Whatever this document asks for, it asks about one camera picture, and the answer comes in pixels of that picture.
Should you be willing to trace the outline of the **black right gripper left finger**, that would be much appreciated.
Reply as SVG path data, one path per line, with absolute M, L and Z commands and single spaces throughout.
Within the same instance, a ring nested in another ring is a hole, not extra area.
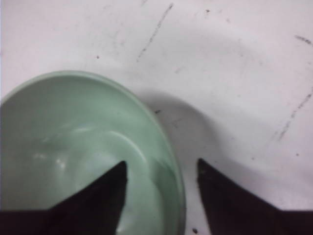
M 81 191 L 46 210 L 1 211 L 2 235 L 114 235 L 126 200 L 119 162 Z

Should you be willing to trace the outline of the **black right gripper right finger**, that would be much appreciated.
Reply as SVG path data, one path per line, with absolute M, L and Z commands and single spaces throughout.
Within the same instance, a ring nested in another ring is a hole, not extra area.
M 311 210 L 281 210 L 198 159 L 198 187 L 213 235 L 311 235 Z

